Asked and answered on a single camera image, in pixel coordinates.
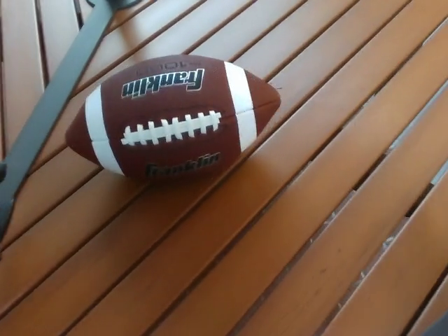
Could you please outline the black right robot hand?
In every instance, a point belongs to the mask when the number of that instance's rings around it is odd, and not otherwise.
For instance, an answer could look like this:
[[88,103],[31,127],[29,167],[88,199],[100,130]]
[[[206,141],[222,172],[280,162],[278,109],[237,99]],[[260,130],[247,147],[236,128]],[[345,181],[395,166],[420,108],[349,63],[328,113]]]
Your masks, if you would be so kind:
[[422,333],[422,336],[448,336],[448,315],[441,316]]

